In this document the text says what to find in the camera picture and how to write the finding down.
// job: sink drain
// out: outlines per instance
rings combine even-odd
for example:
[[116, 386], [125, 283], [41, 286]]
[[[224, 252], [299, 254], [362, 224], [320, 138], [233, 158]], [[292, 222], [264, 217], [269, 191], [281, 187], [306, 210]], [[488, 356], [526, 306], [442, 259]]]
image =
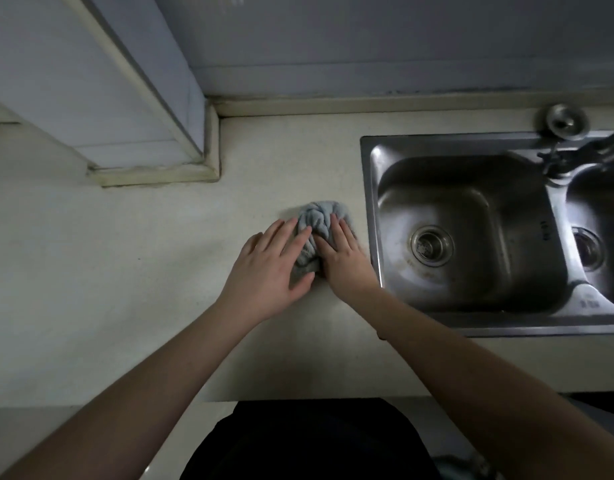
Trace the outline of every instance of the sink drain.
[[437, 226], [424, 226], [411, 236], [411, 252], [425, 266], [444, 265], [454, 254], [452, 238]]
[[585, 271], [595, 271], [603, 263], [604, 252], [596, 234], [584, 227], [572, 227], [580, 261]]

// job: rag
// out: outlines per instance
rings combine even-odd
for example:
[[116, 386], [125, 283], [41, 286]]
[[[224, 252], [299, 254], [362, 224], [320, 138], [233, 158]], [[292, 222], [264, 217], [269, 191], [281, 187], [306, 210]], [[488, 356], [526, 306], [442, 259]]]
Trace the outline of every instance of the rag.
[[302, 275], [312, 271], [319, 273], [322, 271], [322, 263], [320, 262], [320, 256], [318, 249], [316, 248], [316, 242], [314, 241], [314, 234], [318, 234], [325, 241], [329, 243], [334, 249], [336, 245], [334, 238], [331, 234], [331, 214], [335, 214], [339, 219], [344, 219], [351, 232], [356, 235], [354, 228], [349, 218], [349, 211], [340, 202], [333, 200], [323, 200], [319, 202], [311, 202], [300, 209], [298, 215], [298, 232], [305, 229], [307, 226], [311, 226], [311, 236], [309, 241], [305, 242], [303, 250], [301, 251], [294, 270]]

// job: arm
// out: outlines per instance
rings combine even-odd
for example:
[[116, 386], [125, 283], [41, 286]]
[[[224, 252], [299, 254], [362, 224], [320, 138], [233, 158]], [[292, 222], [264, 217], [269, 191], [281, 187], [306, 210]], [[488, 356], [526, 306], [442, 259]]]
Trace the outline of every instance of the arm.
[[186, 329], [117, 380], [19, 460], [7, 479], [135, 479], [191, 400], [258, 323], [307, 293], [313, 273], [289, 289], [291, 268], [311, 234], [283, 252], [296, 224], [277, 221], [252, 236], [218, 298]]
[[318, 236], [327, 280], [407, 361], [505, 478], [614, 479], [614, 437], [547, 385], [380, 288], [344, 221]]

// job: white countertop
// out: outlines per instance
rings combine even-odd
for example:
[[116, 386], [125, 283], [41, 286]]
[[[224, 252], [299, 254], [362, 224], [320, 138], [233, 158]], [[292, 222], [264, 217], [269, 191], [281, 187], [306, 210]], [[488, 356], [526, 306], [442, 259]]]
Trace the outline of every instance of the white countertop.
[[[614, 108], [586, 108], [614, 128]], [[312, 200], [367, 220], [359, 139], [532, 129], [533, 110], [231, 118], [215, 184], [101, 189], [69, 150], [0, 127], [0, 406], [83, 404], [218, 295], [242, 243]], [[614, 336], [478, 339], [560, 391], [614, 390]], [[325, 282], [255, 329], [207, 401], [427, 394]]]

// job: double sink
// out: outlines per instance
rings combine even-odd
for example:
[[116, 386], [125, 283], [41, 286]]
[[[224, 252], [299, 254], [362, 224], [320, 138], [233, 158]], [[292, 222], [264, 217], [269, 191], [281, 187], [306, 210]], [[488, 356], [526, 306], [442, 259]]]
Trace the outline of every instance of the double sink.
[[549, 178], [540, 154], [555, 144], [536, 133], [362, 138], [381, 285], [472, 337], [614, 333], [614, 166]]

